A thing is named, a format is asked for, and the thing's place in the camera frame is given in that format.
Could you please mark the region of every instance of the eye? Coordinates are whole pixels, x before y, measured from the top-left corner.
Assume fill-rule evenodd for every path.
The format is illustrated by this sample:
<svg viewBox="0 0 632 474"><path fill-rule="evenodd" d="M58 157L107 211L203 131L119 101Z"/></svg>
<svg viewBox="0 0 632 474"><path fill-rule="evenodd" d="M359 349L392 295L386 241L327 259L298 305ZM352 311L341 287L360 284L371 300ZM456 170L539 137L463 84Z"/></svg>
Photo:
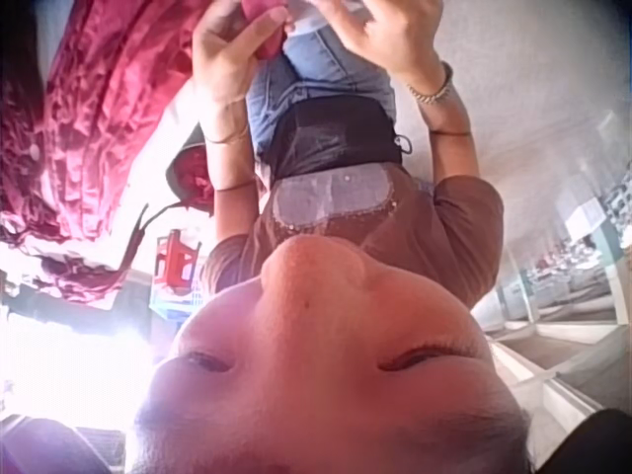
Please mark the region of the eye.
<svg viewBox="0 0 632 474"><path fill-rule="evenodd" d="M445 352L436 349L413 349L402 355L398 355L393 360L381 364L379 368L385 372L397 372L414 367L418 363L422 363L430 358L448 356Z"/></svg>
<svg viewBox="0 0 632 474"><path fill-rule="evenodd" d="M385 372L398 372L400 370L407 370L415 365L430 360L431 358L444 356L474 357L474 354L475 353L470 349L462 350L455 347L441 345L427 346L406 351L394 359L386 363L382 363L379 365L379 368Z"/></svg>
<svg viewBox="0 0 632 474"><path fill-rule="evenodd" d="M187 355L187 361L210 372L227 372L230 370L230 365L217 357L213 357L212 355L190 353Z"/></svg>

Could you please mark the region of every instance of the phone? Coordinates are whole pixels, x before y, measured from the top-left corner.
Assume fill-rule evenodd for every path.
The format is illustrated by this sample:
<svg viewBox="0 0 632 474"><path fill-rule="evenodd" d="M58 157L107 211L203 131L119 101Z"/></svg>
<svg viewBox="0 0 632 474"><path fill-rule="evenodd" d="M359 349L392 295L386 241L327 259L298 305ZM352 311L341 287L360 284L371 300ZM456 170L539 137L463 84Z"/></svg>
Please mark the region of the phone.
<svg viewBox="0 0 632 474"><path fill-rule="evenodd" d="M287 0L241 0L241 8L249 24L271 8L286 6ZM279 28L277 32L257 49L255 56L257 56L258 59L272 59L280 53L286 38L285 30Z"/></svg>

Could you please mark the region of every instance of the hand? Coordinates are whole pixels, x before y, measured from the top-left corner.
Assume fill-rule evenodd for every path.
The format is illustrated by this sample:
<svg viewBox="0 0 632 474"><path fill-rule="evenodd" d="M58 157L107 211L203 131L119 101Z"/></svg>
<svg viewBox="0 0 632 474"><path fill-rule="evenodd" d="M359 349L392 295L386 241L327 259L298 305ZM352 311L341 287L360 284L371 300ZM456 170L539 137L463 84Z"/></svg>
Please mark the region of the hand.
<svg viewBox="0 0 632 474"><path fill-rule="evenodd" d="M204 107L243 101L257 70L254 54L288 20L272 8L246 26L240 0L214 0L193 35L194 83Z"/></svg>
<svg viewBox="0 0 632 474"><path fill-rule="evenodd" d="M342 0L309 0L351 52L381 66L422 94L436 93L445 72L435 52L441 0L364 0L373 19L363 23Z"/></svg>

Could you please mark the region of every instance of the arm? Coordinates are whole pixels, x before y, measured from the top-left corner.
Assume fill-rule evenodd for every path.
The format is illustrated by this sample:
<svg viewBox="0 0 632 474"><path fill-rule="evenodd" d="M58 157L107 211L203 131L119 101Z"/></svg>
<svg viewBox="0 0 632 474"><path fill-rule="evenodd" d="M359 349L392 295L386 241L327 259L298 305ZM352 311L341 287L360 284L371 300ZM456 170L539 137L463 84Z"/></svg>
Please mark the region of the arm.
<svg viewBox="0 0 632 474"><path fill-rule="evenodd" d="M424 95L441 89L445 72L436 60L433 78L428 74L413 74L408 84ZM452 86L447 96L433 105L418 103L424 122L428 126L433 154L434 184L438 185L451 176L479 177L476 147L472 136L470 118L463 101Z"/></svg>
<svg viewBox="0 0 632 474"><path fill-rule="evenodd" d="M248 234L259 217L259 197L246 104L210 107L200 123L215 188L217 241Z"/></svg>
<svg viewBox="0 0 632 474"><path fill-rule="evenodd" d="M367 23L350 15L341 0L310 1L347 49L420 94L436 94L445 83L445 70L435 52L441 0L365 0L373 14ZM456 91L434 105L420 105L420 111L430 129L434 182L456 175L478 176L469 117Z"/></svg>
<svg viewBox="0 0 632 474"><path fill-rule="evenodd" d="M255 51L287 15L285 8L274 8L244 28L240 0L215 0L194 31L194 83L218 242L250 233L259 216L245 98L257 70Z"/></svg>

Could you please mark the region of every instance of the denim jeans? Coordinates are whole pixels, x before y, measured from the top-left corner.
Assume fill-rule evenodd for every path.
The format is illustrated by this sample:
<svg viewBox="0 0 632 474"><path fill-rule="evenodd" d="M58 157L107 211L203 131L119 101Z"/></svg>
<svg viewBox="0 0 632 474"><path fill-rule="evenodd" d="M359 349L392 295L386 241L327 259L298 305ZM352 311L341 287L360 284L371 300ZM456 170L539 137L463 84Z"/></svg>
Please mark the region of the denim jeans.
<svg viewBox="0 0 632 474"><path fill-rule="evenodd" d="M394 122L395 95L390 83L386 71L347 51L331 27L289 37L282 54L261 65L247 96L255 152L261 156L268 150L280 117L307 99L368 97Z"/></svg>

